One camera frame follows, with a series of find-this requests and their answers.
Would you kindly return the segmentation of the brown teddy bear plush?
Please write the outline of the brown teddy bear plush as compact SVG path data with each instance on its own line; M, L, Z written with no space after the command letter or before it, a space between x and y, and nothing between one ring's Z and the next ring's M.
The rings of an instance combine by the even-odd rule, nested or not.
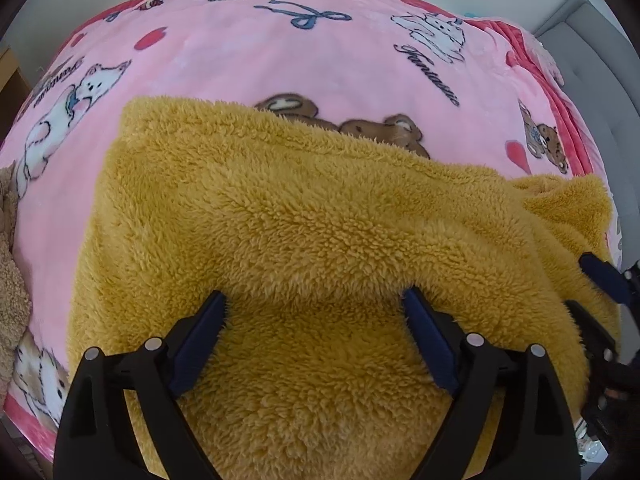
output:
M14 190L14 166L1 168L0 178L0 375L1 405L14 371L15 350L21 342L32 313L32 302L21 270L12 252L17 194Z

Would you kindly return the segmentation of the wooden cabinet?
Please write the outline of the wooden cabinet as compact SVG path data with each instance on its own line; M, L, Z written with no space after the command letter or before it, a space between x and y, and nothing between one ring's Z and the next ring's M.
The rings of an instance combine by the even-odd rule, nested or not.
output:
M0 138L4 141L14 119L27 99L30 85L17 57L9 47L1 48L0 58Z

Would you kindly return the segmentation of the pink cartoon print blanket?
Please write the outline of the pink cartoon print blanket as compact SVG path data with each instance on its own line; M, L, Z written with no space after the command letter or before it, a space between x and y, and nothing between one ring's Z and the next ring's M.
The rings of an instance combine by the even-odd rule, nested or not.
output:
M441 162L509 178L605 173L568 78L527 30L421 0L130 0L81 26L1 145L20 198L14 255L32 297L4 409L53 454L82 234L135 96L253 105L304 96L350 132L412 134Z

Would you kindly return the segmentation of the grey upholstered headboard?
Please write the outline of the grey upholstered headboard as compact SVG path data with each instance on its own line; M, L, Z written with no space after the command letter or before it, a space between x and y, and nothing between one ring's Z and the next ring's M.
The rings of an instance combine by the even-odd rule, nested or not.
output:
M639 259L639 57L589 2L566 0L535 32L596 142L617 210L616 266Z

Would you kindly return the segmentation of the mustard yellow fleece garment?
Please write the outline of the mustard yellow fleece garment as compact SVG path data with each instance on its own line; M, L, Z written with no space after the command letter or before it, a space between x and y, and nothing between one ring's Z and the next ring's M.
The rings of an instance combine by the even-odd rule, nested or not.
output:
M541 344L570 411L588 365L567 301L620 311L578 266L608 258L601 179L434 162L231 103L137 98L96 179L67 356L137 348L226 296L179 401L226 479L407 479L450 395L400 304L409 287L498 347Z

